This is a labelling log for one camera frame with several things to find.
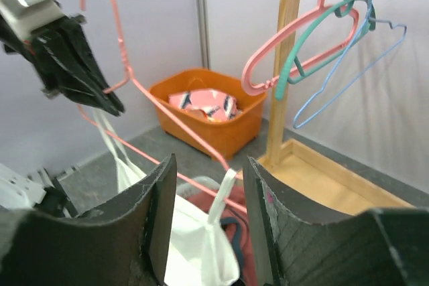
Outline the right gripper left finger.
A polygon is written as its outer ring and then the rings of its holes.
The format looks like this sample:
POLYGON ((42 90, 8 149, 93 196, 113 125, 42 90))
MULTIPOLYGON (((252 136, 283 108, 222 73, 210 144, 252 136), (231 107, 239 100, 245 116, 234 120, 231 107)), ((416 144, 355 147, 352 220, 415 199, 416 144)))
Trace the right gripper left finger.
POLYGON ((177 165, 171 155, 145 178, 75 218, 1 212, 2 285, 162 285, 177 165))

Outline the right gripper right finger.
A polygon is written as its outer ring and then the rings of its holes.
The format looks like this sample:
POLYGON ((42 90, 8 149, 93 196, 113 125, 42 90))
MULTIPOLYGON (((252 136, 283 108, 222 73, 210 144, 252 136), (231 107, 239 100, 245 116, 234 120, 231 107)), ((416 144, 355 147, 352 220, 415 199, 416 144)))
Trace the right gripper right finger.
POLYGON ((254 158, 243 183, 259 285, 427 285, 428 210, 351 216, 283 184, 254 158))

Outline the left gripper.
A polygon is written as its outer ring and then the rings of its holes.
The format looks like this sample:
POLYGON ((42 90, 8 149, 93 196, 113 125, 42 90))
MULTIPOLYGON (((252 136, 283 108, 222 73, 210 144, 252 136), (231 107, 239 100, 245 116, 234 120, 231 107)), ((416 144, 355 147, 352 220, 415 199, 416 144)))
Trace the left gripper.
POLYGON ((125 107, 114 92, 105 92, 110 86, 87 42, 83 22, 82 15, 61 18, 22 42, 1 19, 1 42, 6 54, 20 54, 33 65, 48 98, 63 94, 118 117, 125 107))

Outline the white tank top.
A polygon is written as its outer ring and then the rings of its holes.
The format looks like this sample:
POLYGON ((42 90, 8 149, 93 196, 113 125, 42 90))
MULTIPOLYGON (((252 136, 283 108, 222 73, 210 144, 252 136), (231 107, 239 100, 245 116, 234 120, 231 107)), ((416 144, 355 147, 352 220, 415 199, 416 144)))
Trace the white tank top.
POLYGON ((236 172, 225 174, 206 214, 179 195, 175 196, 166 274, 167 285, 232 285, 240 278, 239 262, 221 228, 225 198, 236 172))

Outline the dusty rose tank top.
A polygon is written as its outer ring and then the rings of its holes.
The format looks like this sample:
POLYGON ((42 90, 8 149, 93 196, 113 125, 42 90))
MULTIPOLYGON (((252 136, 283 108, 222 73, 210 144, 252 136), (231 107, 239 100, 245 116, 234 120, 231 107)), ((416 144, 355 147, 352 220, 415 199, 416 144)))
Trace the dusty rose tank top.
MULTIPOLYGON (((214 197, 204 192, 198 192, 194 195, 186 196, 185 199, 207 213, 214 197)), ((243 187, 235 186, 230 193, 229 199, 246 208, 245 192, 243 187)), ((257 285, 253 247, 247 214, 236 210, 234 207, 226 205, 221 216, 221 226, 231 243, 240 268, 240 279, 233 285, 257 285)))

